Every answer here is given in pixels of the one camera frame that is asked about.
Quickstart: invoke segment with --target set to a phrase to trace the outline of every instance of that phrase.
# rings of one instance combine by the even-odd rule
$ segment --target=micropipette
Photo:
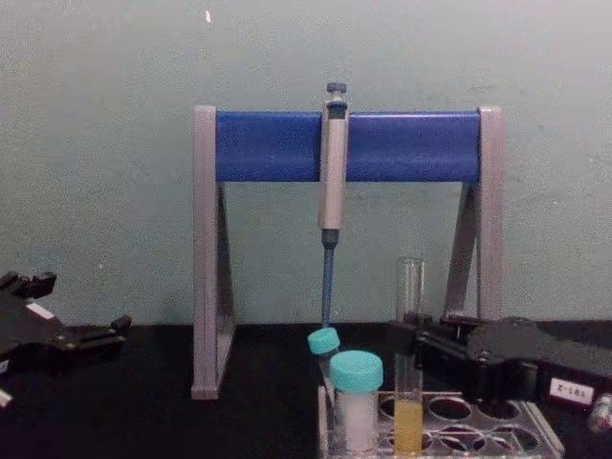
[[[342,97],[346,93],[346,84],[329,83],[327,92],[331,97],[325,101],[321,117],[321,195],[318,209],[324,248],[321,303],[323,327],[328,327],[330,322],[334,249],[338,244],[342,223],[348,144],[348,104]]]

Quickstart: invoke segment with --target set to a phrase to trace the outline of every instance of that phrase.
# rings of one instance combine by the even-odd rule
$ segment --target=rack hole
[[[513,450],[512,445],[510,443],[508,443],[506,440],[504,440],[503,438],[492,437],[492,440],[494,442],[496,442],[500,447],[505,449],[506,451],[512,451]]]
[[[468,447],[466,447],[462,442],[453,437],[441,437],[440,440],[450,449],[454,449],[455,451],[467,451]]]
[[[395,416],[394,407],[395,407],[395,399],[393,397],[384,399],[379,404],[379,410],[381,411],[381,413],[387,418],[391,418],[391,419],[393,419],[393,417]]]
[[[424,433],[423,437],[421,437],[421,442],[423,445],[423,450],[429,448],[431,446],[431,435]]]
[[[493,419],[509,420],[518,416],[518,408],[509,402],[480,404],[478,410]]]
[[[531,451],[539,445],[533,433],[519,426],[501,426],[495,428],[493,432],[511,433],[524,451]]]
[[[476,451],[478,451],[478,450],[480,450],[480,449],[484,448],[484,447],[485,447],[485,445],[486,445],[486,443],[487,443],[487,442],[485,442],[485,439],[484,439],[484,438],[479,438],[479,439],[477,439],[476,441],[474,441],[474,443],[473,443],[474,449],[475,449]]]
[[[433,399],[429,403],[429,411],[440,418],[452,421],[466,419],[471,415],[471,409],[466,402],[452,397]]]
[[[479,435],[475,428],[471,428],[469,426],[448,426],[440,430],[440,433],[445,433],[448,435]]]

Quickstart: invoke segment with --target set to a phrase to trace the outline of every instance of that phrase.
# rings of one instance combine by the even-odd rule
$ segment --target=yellow liquid
[[[395,402],[395,454],[420,452],[423,449],[423,406],[411,400]]]

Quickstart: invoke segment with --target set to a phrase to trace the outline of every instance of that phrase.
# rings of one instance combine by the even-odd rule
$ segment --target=test tube rack
[[[393,453],[393,392],[379,392],[379,448],[368,459],[493,458],[561,459],[564,447],[535,404],[505,402],[475,406],[460,393],[425,392],[423,450]],[[319,459],[345,459],[335,448],[333,408],[318,389]]]
[[[235,330],[224,183],[318,182],[321,113],[225,112],[200,105],[194,108],[193,120],[191,397],[212,400],[219,397]],[[499,319],[501,110],[351,113],[348,122],[347,182],[463,184],[445,314],[463,312],[476,248],[477,315]]]

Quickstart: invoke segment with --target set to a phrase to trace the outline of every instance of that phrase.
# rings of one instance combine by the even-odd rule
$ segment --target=plastic specimen jar
[[[378,447],[378,390],[383,385],[383,361],[369,352],[339,352],[331,359],[335,450],[343,454],[373,454]]]

